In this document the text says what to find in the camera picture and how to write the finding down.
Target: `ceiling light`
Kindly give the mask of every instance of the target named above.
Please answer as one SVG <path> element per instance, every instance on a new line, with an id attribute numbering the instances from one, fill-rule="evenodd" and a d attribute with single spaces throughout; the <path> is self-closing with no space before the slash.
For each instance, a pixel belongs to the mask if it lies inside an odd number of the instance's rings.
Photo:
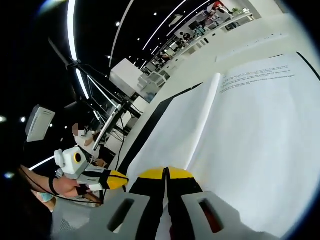
<path id="1" fill-rule="evenodd" d="M 171 32 L 169 32 L 166 36 L 168 37 L 180 24 L 182 24 L 188 17 L 191 16 L 191 14 L 193 14 L 195 11 L 197 11 L 199 8 L 201 8 L 203 5 L 207 4 L 208 2 L 210 2 L 211 0 L 206 1 L 205 3 L 201 4 L 200 6 L 198 6 L 195 10 L 193 10 L 188 16 L 186 16 L 181 22 L 179 22 L 172 30 Z"/>
<path id="2" fill-rule="evenodd" d="M 76 6 L 76 0 L 69 0 L 68 3 L 68 12 L 67 12 L 67 31 L 68 31 L 68 40 L 69 40 L 69 47 L 72 59 L 77 61 L 77 52 L 76 52 L 76 43 L 75 43 L 75 30 L 74 30 L 74 16 L 75 16 L 75 6 Z M 81 76 L 80 70 L 75 69 L 75 73 L 78 77 L 78 80 L 80 82 L 80 86 L 82 88 L 82 91 L 86 97 L 86 99 L 89 99 L 89 95 L 84 83 L 84 80 Z"/>
<path id="3" fill-rule="evenodd" d="M 144 64 L 142 64 L 140 70 L 146 65 L 147 61 L 144 62 Z"/>
<path id="4" fill-rule="evenodd" d="M 4 123 L 7 121 L 7 118 L 5 116 L 0 116 L 0 123 Z"/>
<path id="5" fill-rule="evenodd" d="M 146 44 L 144 45 L 142 50 L 145 50 L 146 47 L 148 46 L 148 44 L 150 43 L 151 39 L 156 35 L 156 33 L 159 31 L 159 29 L 162 27 L 162 25 L 171 17 L 172 14 L 174 14 L 174 12 L 180 8 L 187 0 L 184 0 L 182 3 L 180 3 L 167 17 L 166 19 L 160 24 L 160 26 L 155 30 L 155 32 L 152 34 L 152 36 L 150 37 L 150 39 L 146 42 Z"/>
<path id="6" fill-rule="evenodd" d="M 42 162 L 39 162 L 38 164 L 34 165 L 33 167 L 30 167 L 29 170 L 32 171 L 34 169 L 36 169 L 37 167 L 41 166 L 42 164 L 45 164 L 46 162 L 50 161 L 51 159 L 54 159 L 55 156 L 52 156 L 52 157 L 49 157 L 48 159 L 42 161 Z"/>
<path id="7" fill-rule="evenodd" d="M 99 118 L 98 114 L 96 113 L 96 111 L 93 111 L 93 113 L 94 113 L 94 115 L 95 115 L 96 119 L 98 119 L 98 121 L 99 121 L 99 120 L 100 120 L 100 118 Z"/>
<path id="8" fill-rule="evenodd" d="M 4 177 L 6 179 L 12 179 L 14 176 L 15 176 L 15 174 L 13 172 L 10 172 L 10 171 L 4 174 Z"/>
<path id="9" fill-rule="evenodd" d="M 151 54 L 154 54 L 155 51 L 156 51 L 158 48 L 159 48 L 159 46 L 157 46 L 157 47 L 153 50 L 153 52 L 152 52 Z"/>

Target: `led strip light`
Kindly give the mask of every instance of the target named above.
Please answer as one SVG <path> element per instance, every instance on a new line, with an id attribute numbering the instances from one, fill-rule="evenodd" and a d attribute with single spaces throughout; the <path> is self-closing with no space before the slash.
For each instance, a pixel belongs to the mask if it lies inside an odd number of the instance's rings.
<path id="1" fill-rule="evenodd" d="M 77 61 L 78 58 L 77 58 L 77 52 L 76 52 L 75 29 L 74 29 L 75 7 L 76 7 L 76 0 L 69 0 L 68 13 L 67 13 L 67 30 L 68 30 L 69 47 L 70 47 L 72 59 L 74 61 Z M 78 77 L 82 91 L 83 91 L 86 99 L 89 99 L 89 95 L 88 95 L 84 80 L 81 76 L 80 70 L 76 69 L 75 73 Z"/>
<path id="2" fill-rule="evenodd" d="M 174 14 L 174 12 L 180 8 L 186 1 L 188 0 L 184 0 L 182 3 L 180 3 L 170 14 L 169 16 L 166 17 L 166 19 L 160 24 L 160 26 L 155 30 L 155 32 L 152 34 L 152 36 L 150 37 L 150 39 L 146 42 L 146 44 L 144 45 L 142 50 L 145 50 L 146 47 L 148 46 L 148 44 L 150 43 L 151 39 L 156 35 L 156 33 L 159 31 L 159 29 L 162 27 L 162 25 L 172 16 L 172 14 Z"/>
<path id="3" fill-rule="evenodd" d="M 181 22 L 179 22 L 172 30 L 171 32 L 169 32 L 167 34 L 167 37 L 180 25 L 182 24 L 188 17 L 191 16 L 191 14 L 193 14 L 195 11 L 197 11 L 199 8 L 201 8 L 203 5 L 207 4 L 208 2 L 210 2 L 211 0 L 206 1 L 205 3 L 201 4 L 200 6 L 198 6 L 195 10 L 193 10 L 188 16 L 186 16 Z"/>

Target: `paper sheet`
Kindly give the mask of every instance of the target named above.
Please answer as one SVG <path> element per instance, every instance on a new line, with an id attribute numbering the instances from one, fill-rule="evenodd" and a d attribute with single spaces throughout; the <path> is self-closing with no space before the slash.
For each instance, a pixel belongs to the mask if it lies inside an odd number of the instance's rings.
<path id="1" fill-rule="evenodd" d="M 151 168 L 188 167 L 215 99 L 220 76 L 216 74 L 171 102 L 128 168 L 128 190 L 138 175 Z"/>
<path id="2" fill-rule="evenodd" d="M 282 237 L 319 186 L 319 145 L 320 81 L 298 54 L 283 55 L 220 81 L 189 171 L 248 227 Z"/>

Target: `white table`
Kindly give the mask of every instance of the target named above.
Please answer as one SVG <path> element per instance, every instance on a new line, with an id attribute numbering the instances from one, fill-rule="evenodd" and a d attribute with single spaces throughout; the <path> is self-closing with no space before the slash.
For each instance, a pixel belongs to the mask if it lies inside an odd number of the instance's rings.
<path id="1" fill-rule="evenodd" d="M 232 23 L 235 23 L 235 22 L 240 21 L 242 19 L 248 18 L 250 16 L 252 17 L 252 19 L 254 19 L 252 16 L 252 13 L 246 12 L 244 14 L 236 16 L 236 17 L 232 18 L 231 20 L 219 25 L 215 29 L 207 32 L 205 35 L 197 37 L 186 48 L 177 52 L 175 54 L 174 58 L 172 60 L 170 60 L 159 72 L 166 71 L 171 76 L 173 74 L 173 72 L 175 70 L 177 70 L 177 68 L 181 65 L 181 63 L 183 61 L 188 59 L 192 54 L 194 54 L 194 52 L 198 51 L 199 49 L 201 49 L 202 47 L 204 47 L 208 44 L 204 39 L 207 39 L 207 41 L 209 41 L 209 42 L 214 41 L 216 43 L 217 35 L 225 35 L 228 33 L 226 31 L 223 31 L 223 28 L 225 28 L 226 26 L 228 26 Z"/>
<path id="2" fill-rule="evenodd" d="M 249 48 L 239 54 L 216 62 L 217 56 L 223 55 L 232 49 L 239 48 L 247 42 L 274 33 L 283 33 L 288 36 L 258 45 L 254 48 Z M 170 80 L 146 108 L 124 142 L 120 154 L 120 162 L 125 158 L 157 106 L 164 100 L 206 81 L 212 77 L 214 73 L 223 74 L 228 69 L 247 62 L 292 52 L 300 52 L 314 69 L 320 73 L 320 62 L 317 56 L 317 50 L 308 39 L 306 32 L 300 28 L 298 22 L 289 14 L 261 18 L 240 26 L 227 34 L 217 35 L 214 43 L 209 43 L 201 48 L 179 66 Z M 116 161 L 113 161 L 110 169 L 113 169 L 115 165 Z M 270 230 L 267 226 L 265 228 L 266 229 L 263 229 L 264 231 L 270 232 L 278 237 L 281 237 L 288 230 Z"/>

